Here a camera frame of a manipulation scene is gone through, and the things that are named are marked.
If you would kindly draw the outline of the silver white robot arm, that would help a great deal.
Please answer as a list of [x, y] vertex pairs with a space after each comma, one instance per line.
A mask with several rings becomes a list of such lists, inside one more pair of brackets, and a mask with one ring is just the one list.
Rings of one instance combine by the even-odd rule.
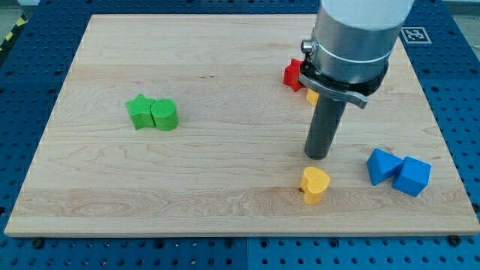
[[365, 108], [381, 85], [412, 0], [320, 0], [303, 40], [298, 81], [324, 98]]

